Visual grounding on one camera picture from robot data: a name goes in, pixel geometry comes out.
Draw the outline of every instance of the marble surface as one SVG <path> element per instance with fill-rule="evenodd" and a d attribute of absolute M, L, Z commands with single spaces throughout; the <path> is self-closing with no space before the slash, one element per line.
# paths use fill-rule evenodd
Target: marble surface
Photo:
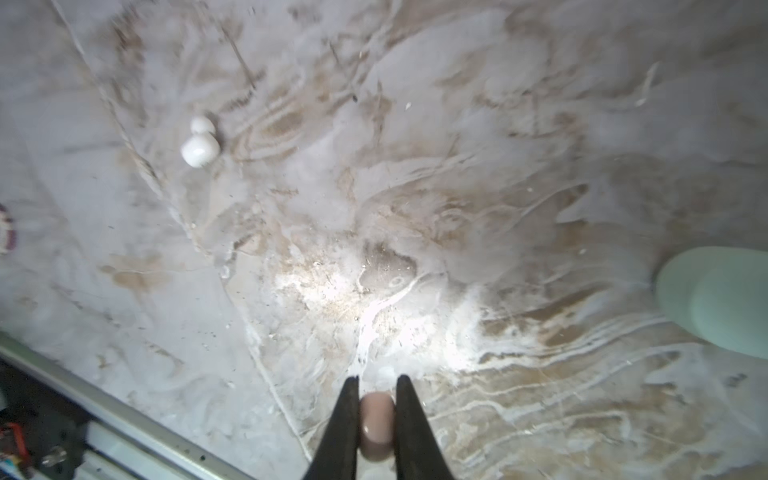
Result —
<path fill-rule="evenodd" d="M 768 474 L 768 362 L 651 292 L 688 247 L 768 249 L 764 2 L 2 14 L 31 347 L 257 478 L 300 477 L 348 375 L 401 373 L 459 478 Z"/>

